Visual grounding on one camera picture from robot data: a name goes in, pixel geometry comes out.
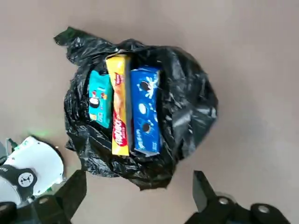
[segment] cookie image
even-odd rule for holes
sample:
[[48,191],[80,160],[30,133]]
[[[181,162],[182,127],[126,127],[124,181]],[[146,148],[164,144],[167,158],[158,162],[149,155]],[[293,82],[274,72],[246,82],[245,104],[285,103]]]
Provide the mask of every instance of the cookie image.
[[151,126],[150,126],[150,124],[148,124],[148,123],[144,123],[144,124],[142,125],[142,130],[143,130],[143,132],[145,132],[145,133],[150,133],[150,130],[151,130]]
[[149,91],[149,90],[151,90],[151,86],[150,86],[150,84],[149,84],[148,82],[146,82],[146,81],[141,81],[141,82],[140,82],[140,88],[141,88],[142,90],[145,90],[145,91]]
[[96,97],[97,92],[93,91],[93,97],[89,98],[89,105],[92,108],[98,108],[100,105],[99,98]]

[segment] yellow snack box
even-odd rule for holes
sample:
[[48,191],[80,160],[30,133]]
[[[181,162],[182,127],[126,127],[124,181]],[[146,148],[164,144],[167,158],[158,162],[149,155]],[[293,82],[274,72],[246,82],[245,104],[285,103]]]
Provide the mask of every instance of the yellow snack box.
[[107,57],[106,66],[114,89],[112,154],[129,155],[132,146],[132,105],[130,94],[130,57]]

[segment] packaging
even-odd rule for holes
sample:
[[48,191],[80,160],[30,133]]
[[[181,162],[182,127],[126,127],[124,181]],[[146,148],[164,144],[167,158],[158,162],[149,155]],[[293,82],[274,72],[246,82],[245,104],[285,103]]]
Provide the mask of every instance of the packaging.
[[161,149],[156,106],[159,73],[148,66],[131,71],[135,150],[147,156]]
[[[141,190],[166,188],[179,162],[198,149],[217,120],[218,100],[208,74],[192,55],[178,47],[146,45],[134,39],[113,43],[72,27],[54,40],[65,48],[70,63],[78,66],[64,98],[69,137],[66,148],[75,151],[82,169],[93,175],[122,177]],[[85,87],[90,71],[96,68],[100,74],[105,72],[107,56],[120,51],[134,55],[136,64],[163,68],[157,101],[163,141],[159,156],[146,157],[135,150],[129,157],[115,156],[111,153],[112,128],[89,122],[89,92]]]
[[130,94],[130,58],[113,55],[106,66],[114,89],[112,154],[129,156],[132,147],[132,105]]
[[112,85],[108,74],[93,70],[89,78],[89,117],[105,128],[111,121]]

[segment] gray floor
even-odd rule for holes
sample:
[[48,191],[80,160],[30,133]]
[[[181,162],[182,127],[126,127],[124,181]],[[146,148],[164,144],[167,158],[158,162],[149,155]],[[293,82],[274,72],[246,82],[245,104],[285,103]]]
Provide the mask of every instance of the gray floor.
[[166,190],[88,175],[79,223],[183,223],[192,171],[245,207],[267,202],[299,223],[299,2],[28,0],[0,3],[0,140],[35,134],[63,149],[63,99],[76,66],[52,37],[68,25],[114,42],[135,38],[193,54],[209,73],[219,120]]

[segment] snack box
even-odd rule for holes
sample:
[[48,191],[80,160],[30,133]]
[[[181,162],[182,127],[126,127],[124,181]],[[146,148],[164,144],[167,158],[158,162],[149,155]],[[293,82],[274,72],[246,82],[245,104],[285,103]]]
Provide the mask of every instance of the snack box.
[[112,154],[129,156],[132,140],[132,105],[130,93],[130,57],[107,57],[106,66],[114,89]]
[[159,69],[148,66],[131,71],[135,150],[147,156],[161,149],[156,106],[159,74]]
[[89,117],[105,128],[112,118],[112,85],[108,74],[100,75],[93,70],[89,78]]

